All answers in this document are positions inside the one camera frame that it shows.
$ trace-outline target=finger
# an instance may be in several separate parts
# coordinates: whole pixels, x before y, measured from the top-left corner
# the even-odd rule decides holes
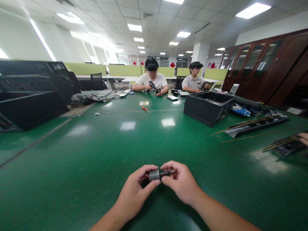
[[[298,135],[303,137],[304,139],[308,140],[308,134],[307,133],[299,133]]]
[[[175,191],[175,188],[177,186],[177,181],[175,179],[172,179],[168,176],[163,176],[161,178],[162,183],[164,183],[165,185],[167,185],[168,187],[170,187],[171,189],[173,189]]]
[[[176,162],[176,161],[169,161],[167,163],[164,163],[162,165],[162,167],[160,167],[161,170],[165,170],[167,168],[173,168],[175,169],[178,173],[180,173],[182,171],[182,169],[185,167],[184,164],[181,164],[179,162]]]
[[[308,141],[307,140],[305,140],[305,139],[303,139],[303,138],[300,138],[299,139],[303,144],[306,144],[307,146],[308,146]]]
[[[148,198],[151,192],[160,184],[160,180],[151,181],[144,189],[142,189],[141,193],[144,198]]]
[[[141,178],[145,175],[146,172],[156,169],[158,169],[158,167],[155,165],[143,165],[136,172],[134,172],[134,174],[136,174],[137,177]]]

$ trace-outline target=small box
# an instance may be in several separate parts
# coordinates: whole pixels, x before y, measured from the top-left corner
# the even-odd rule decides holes
[[[209,127],[226,117],[232,109],[236,97],[204,91],[187,95],[184,113]]]

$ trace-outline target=screwdriver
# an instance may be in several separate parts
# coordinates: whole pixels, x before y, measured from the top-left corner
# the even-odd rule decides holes
[[[147,112],[149,112],[144,106],[142,106],[142,109],[146,110]],[[150,112],[149,112],[150,113]],[[151,113],[150,113],[151,114]]]

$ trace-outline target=metal rod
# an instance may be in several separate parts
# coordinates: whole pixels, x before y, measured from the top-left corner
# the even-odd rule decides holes
[[[224,141],[224,142],[221,142],[221,143],[228,143],[228,142],[232,142],[232,141],[243,140],[243,139],[253,138],[253,137],[257,137],[257,136],[270,135],[270,134],[279,133],[279,132],[287,132],[287,131],[291,131],[291,130],[306,128],[306,127],[308,127],[308,126],[292,128],[292,129],[287,129],[287,130],[280,130],[280,131],[276,131],[276,132],[265,133],[265,134],[261,134],[261,135],[255,135],[255,136],[248,136],[248,137],[245,137],[245,138],[240,138],[240,139],[235,139],[235,140],[230,140],[230,141]]]

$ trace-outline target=desk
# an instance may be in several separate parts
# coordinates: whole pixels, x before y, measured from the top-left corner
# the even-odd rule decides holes
[[[262,230],[308,226],[305,153],[286,159],[271,152],[248,154],[296,132],[221,144],[231,138],[210,135],[242,119],[228,115],[209,128],[183,113],[185,99],[174,102],[153,94],[135,92],[97,103],[1,168],[0,229],[88,230],[115,203],[129,174],[172,159],[185,163],[208,195]],[[254,135],[308,124],[286,114],[290,122]],[[17,133],[0,133],[0,153],[18,153],[29,133],[45,135],[42,126],[13,140]],[[124,230],[208,229],[161,184]]]

